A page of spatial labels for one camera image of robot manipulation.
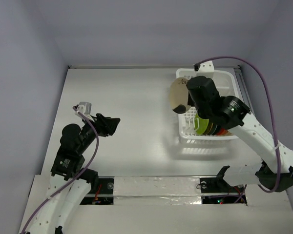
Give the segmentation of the cream plate with black pattern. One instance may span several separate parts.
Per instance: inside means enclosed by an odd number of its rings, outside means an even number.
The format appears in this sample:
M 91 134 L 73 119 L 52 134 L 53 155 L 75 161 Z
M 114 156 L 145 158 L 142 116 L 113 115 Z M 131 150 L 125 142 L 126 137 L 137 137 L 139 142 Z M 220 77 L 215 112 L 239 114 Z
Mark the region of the cream plate with black pattern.
M 186 113 L 191 106 L 188 105 L 188 89 L 187 84 L 188 79 L 177 78 L 171 84 L 169 89 L 169 103 L 173 112 L 177 114 Z

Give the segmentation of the lime green plate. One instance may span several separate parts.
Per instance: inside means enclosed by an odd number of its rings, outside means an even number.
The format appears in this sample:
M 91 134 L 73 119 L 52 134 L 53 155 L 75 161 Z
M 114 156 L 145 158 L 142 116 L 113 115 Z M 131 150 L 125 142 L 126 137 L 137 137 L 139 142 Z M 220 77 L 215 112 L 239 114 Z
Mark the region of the lime green plate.
M 211 129 L 212 123 L 209 119 L 204 119 L 196 114 L 194 119 L 194 131 L 197 135 L 206 135 Z

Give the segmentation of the yellow brown patterned plate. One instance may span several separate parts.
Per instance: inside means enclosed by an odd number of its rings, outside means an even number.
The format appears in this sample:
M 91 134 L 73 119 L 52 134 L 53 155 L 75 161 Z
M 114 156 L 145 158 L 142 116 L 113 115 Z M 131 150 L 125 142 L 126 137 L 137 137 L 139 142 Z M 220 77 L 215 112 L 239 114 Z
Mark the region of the yellow brown patterned plate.
M 210 130 L 207 132 L 208 136 L 212 136 L 215 134 L 215 132 L 217 131 L 218 125 L 214 124 L 212 122 L 210 122 L 211 126 L 210 126 Z

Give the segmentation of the blue white patterned plate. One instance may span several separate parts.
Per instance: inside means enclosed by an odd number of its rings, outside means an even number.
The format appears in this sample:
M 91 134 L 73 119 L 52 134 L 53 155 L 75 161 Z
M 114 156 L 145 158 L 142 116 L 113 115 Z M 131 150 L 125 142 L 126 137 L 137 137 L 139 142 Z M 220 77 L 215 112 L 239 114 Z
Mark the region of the blue white patterned plate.
M 213 127 L 211 128 L 211 131 L 210 131 L 210 135 L 216 135 L 219 130 L 221 129 L 221 126 L 217 125 L 217 124 L 213 124 Z

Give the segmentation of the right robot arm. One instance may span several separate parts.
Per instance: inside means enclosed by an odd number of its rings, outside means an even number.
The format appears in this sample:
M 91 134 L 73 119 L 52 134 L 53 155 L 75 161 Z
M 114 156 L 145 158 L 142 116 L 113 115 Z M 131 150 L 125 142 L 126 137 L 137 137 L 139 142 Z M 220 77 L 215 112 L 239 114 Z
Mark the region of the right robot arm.
M 191 78 L 186 87 L 199 117 L 234 134 L 261 158 L 260 164 L 222 167 L 215 179 L 218 190 L 256 184 L 282 192 L 293 186 L 293 150 L 272 136 L 242 100 L 220 96 L 213 80 L 204 76 Z

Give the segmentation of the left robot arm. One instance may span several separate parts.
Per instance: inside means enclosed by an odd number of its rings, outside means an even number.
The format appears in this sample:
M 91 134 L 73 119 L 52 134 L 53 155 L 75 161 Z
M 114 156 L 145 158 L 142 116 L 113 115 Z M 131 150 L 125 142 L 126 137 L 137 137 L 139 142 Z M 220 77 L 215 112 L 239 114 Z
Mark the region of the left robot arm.
M 45 199 L 25 223 L 22 234 L 63 234 L 84 197 L 100 189 L 98 172 L 89 169 L 83 154 L 99 137 L 112 136 L 121 120 L 76 113 L 84 126 L 63 128 Z

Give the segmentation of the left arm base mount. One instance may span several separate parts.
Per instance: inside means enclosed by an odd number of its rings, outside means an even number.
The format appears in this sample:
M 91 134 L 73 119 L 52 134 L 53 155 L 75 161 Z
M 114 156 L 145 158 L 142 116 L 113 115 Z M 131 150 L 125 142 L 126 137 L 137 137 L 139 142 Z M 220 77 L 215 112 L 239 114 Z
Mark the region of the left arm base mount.
M 81 205 L 113 205 L 114 177 L 99 177 L 97 188 L 92 189 L 81 201 Z

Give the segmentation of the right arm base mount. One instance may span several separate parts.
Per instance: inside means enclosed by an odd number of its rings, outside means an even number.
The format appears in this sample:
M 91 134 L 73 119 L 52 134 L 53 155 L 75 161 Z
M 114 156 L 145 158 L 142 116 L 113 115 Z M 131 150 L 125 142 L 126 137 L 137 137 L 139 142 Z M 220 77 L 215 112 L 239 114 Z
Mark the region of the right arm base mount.
M 200 178 L 196 189 L 201 191 L 203 204 L 247 204 L 245 186 L 230 186 L 223 179 L 216 177 Z

